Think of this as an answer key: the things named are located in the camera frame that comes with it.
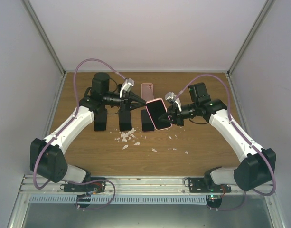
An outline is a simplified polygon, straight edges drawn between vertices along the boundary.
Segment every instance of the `robotic arm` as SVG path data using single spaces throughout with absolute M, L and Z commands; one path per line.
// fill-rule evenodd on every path
M 256 143 L 233 117 L 229 120 L 226 105 L 219 99 L 211 100 L 204 83 L 190 85 L 188 88 L 193 103 L 181 106 L 179 99 L 174 101 L 176 96 L 174 93 L 167 93 L 166 100 L 171 103 L 171 106 L 168 108 L 168 112 L 160 117 L 160 120 L 183 126 L 184 119 L 202 116 L 222 134 L 240 161 L 237 168 L 218 167 L 207 171 L 204 177 L 207 188 L 210 190 L 213 189 L 214 185 L 234 184 L 244 191 L 249 191 L 270 181 L 271 174 L 253 147 L 262 152 L 273 171 L 276 162 L 275 152 L 272 149 L 265 150 Z M 252 144 L 247 144 L 245 139 L 248 139 Z
M 59 181 L 82 183 L 90 180 L 88 171 L 66 163 L 64 155 L 69 145 L 87 125 L 95 121 L 98 114 L 105 110 L 105 105 L 123 107 L 126 110 L 145 106 L 145 101 L 131 92 L 133 80 L 126 79 L 121 88 L 119 87 L 119 93 L 114 93 L 109 92 L 109 78 L 106 73 L 97 73 L 93 78 L 92 87 L 86 90 L 85 96 L 79 102 L 77 115 L 75 109 L 58 129 L 43 140 L 35 139 L 31 143 L 31 171 L 34 170 L 36 160 L 44 146 L 55 138 L 41 157 L 37 174 L 54 183 Z

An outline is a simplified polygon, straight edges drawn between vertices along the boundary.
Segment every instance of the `white wall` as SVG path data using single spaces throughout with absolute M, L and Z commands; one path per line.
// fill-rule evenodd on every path
M 59 79 L 21 1 L 0 0 L 0 228 L 30 173 L 30 143 L 43 137 Z
M 291 227 L 291 0 L 277 0 L 234 71 L 252 136 L 277 154 L 277 195 Z
M 31 0 L 66 70 L 126 71 L 226 71 L 264 2 Z

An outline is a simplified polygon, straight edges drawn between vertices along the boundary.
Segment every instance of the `gray wall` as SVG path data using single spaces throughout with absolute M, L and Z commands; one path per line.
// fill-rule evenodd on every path
M 234 71 L 252 137 L 277 153 L 277 195 L 291 227 L 291 0 L 277 0 Z
M 0 228 L 6 227 L 29 145 L 43 137 L 60 74 L 19 0 L 0 0 Z

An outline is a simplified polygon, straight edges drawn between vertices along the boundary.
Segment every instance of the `wooden table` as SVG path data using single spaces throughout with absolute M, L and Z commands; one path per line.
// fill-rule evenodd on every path
M 135 80 L 132 89 L 134 93 L 141 95 L 141 83 L 153 83 L 155 98 L 164 98 L 169 91 L 177 94 L 200 73 L 123 73 L 123 75 Z M 227 82 L 224 74 L 215 75 Z M 79 99 L 82 98 L 86 88 L 91 86 L 93 76 L 94 73 L 77 75 Z M 118 83 L 123 82 L 116 74 L 110 73 L 110 76 Z M 206 84 L 212 99 L 219 98 L 226 104 L 226 92 L 219 81 L 203 77 L 195 81 L 197 82 Z M 113 81 L 110 83 L 112 91 L 115 84 Z M 183 105 L 191 103 L 189 92 L 184 92 L 180 100 Z M 59 100 L 52 131 L 73 112 L 74 108 L 73 74 L 69 73 Z M 116 112 L 117 108 L 108 108 L 108 111 Z M 232 97 L 231 112 L 238 121 Z M 131 117 L 136 138 L 125 143 L 115 140 L 121 135 L 118 115 L 110 114 L 105 132 L 94 132 L 94 126 L 91 124 L 78 135 L 66 152 L 68 164 L 83 167 L 92 175 L 149 176 L 203 175 L 204 171 L 217 166 L 234 167 L 239 164 L 232 148 L 210 124 L 196 125 L 185 120 L 184 127 L 172 126 L 167 130 L 144 133 L 141 130 L 141 109 L 132 111 Z M 201 117 L 193 120 L 204 122 Z M 123 150 L 124 145 L 128 145 L 128 148 Z

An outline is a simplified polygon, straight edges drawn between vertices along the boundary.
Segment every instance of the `purple cable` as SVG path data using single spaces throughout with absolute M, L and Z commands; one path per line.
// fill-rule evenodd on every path
M 92 181 L 89 181 L 89 182 L 86 182 L 86 183 L 75 183 L 75 182 L 68 182 L 68 183 L 71 183 L 71 184 L 75 184 L 75 185 L 86 185 L 86 184 L 91 184 L 91 183 L 95 183 L 95 182 L 101 182 L 101 181 L 105 181 L 105 182 L 108 182 L 108 183 L 110 183 L 112 186 L 113 186 L 113 197 L 111 198 L 111 200 L 110 201 L 108 201 L 106 204 L 104 204 L 104 205 L 102 205 L 102 206 L 100 206 L 100 207 L 97 207 L 97 208 L 90 208 L 90 209 L 85 209 L 85 208 L 83 208 L 83 211 L 85 211 L 85 210 L 98 210 L 98 209 L 101 209 L 101 208 L 105 208 L 105 207 L 107 207 L 108 205 L 110 205 L 112 202 L 113 202 L 113 200 L 114 200 L 114 198 L 115 198 L 115 195 L 116 195 L 116 187 L 115 187 L 115 185 L 110 181 L 110 180 L 103 180 L 103 179 L 99 179 L 99 180 L 92 180 Z M 77 207 L 77 209 L 79 209 L 79 206 L 78 206 L 78 200 L 79 198 L 77 198 L 77 200 L 76 200 L 76 202 L 75 202 L 75 206 Z
M 204 74 L 204 75 L 199 75 L 197 77 L 195 77 L 194 79 L 192 79 L 186 87 L 184 87 L 180 92 L 179 94 L 174 98 L 174 100 L 176 100 L 178 97 L 180 97 L 180 95 L 186 90 L 186 88 L 193 82 L 195 81 L 196 79 L 200 78 L 200 77 L 203 77 L 203 76 L 209 76 L 209 77 L 213 77 L 215 79 L 217 79 L 219 82 L 222 83 L 222 85 L 224 86 L 225 90 L 226 90 L 226 94 L 227 94 L 227 116 L 229 118 L 229 121 L 230 123 L 232 124 L 232 126 L 236 129 L 236 131 L 240 134 L 240 136 L 249 144 L 249 146 L 251 146 L 258 154 L 259 156 L 263 159 L 263 161 L 265 162 L 265 164 L 267 165 L 268 169 L 269 169 L 269 172 L 271 174 L 271 177 L 272 177 L 272 190 L 271 192 L 269 193 L 263 193 L 263 192 L 260 192 L 256 189 L 253 189 L 253 191 L 255 191 L 256 193 L 260 194 L 260 195 L 263 195 L 263 196 L 271 196 L 275 193 L 276 191 L 276 178 L 275 178 L 275 175 L 274 175 L 274 172 L 273 172 L 273 169 L 270 165 L 270 163 L 268 162 L 268 160 L 265 158 L 265 156 L 263 155 L 263 153 L 258 150 L 255 146 L 252 145 L 252 142 L 250 142 L 246 137 L 245 135 L 239 130 L 239 128 L 236 126 L 236 124 L 234 122 L 232 122 L 232 116 L 231 116 L 231 106 L 230 106 L 230 93 L 229 93 L 229 90 L 227 89 L 227 86 L 226 84 L 217 76 L 215 75 L 210 75 L 210 74 Z
M 248 199 L 248 197 L 247 197 L 247 195 L 246 195 L 246 192 L 244 191 L 244 201 L 242 202 L 242 204 L 240 204 L 238 207 L 235 207 L 235 208 L 225 208 L 225 209 L 218 209 L 218 208 L 212 208 L 212 207 L 210 207 L 210 206 L 208 206 L 207 205 L 207 207 L 208 208 L 210 208 L 210 209 L 215 209 L 216 211 L 232 211 L 232 210 L 238 210 L 238 209 L 240 209 L 240 208 L 242 208 L 245 204 L 246 204 L 246 202 L 248 201 L 247 200 Z
M 49 180 L 47 182 L 45 182 L 42 186 L 38 186 L 38 183 L 37 183 L 37 171 L 38 171 L 38 166 L 39 166 L 39 163 L 40 163 L 40 160 L 45 152 L 45 150 L 48 148 L 48 146 L 50 146 L 50 144 L 56 139 L 56 137 L 58 137 L 60 135 L 60 133 L 62 133 L 62 131 L 67 128 L 71 122 L 76 118 L 76 116 L 78 115 L 78 112 L 79 112 L 79 98 L 78 98 L 78 92 L 77 92 L 77 88 L 76 88 L 76 83 L 75 83 L 75 78 L 76 78 L 76 74 L 80 68 L 80 66 L 83 64 L 83 63 L 86 63 L 88 61 L 96 61 L 96 62 L 99 62 L 99 63 L 102 63 L 104 65 L 106 65 L 108 68 L 110 68 L 114 73 L 118 74 L 120 77 L 122 77 L 123 79 L 125 79 L 125 77 L 120 74 L 118 71 L 116 71 L 114 68 L 112 68 L 109 64 L 105 63 L 104 61 L 102 60 L 99 60 L 99 59 L 96 59 L 96 58 L 88 58 L 86 60 L 83 60 L 81 63 L 79 63 L 79 65 L 76 67 L 75 69 L 75 72 L 74 72 L 74 93 L 75 93 L 75 101 L 76 101 L 76 109 L 75 109 L 75 114 L 73 116 L 73 118 L 71 118 L 61 129 L 60 131 L 58 131 L 55 135 L 55 137 L 52 137 L 52 139 L 43 147 L 43 149 L 41 150 L 38 158 L 37 158 L 37 161 L 36 161 L 36 164 L 35 164 L 35 168 L 33 170 L 33 184 L 34 186 L 36 187 L 36 189 L 42 189 L 44 188 L 48 183 L 49 183 Z

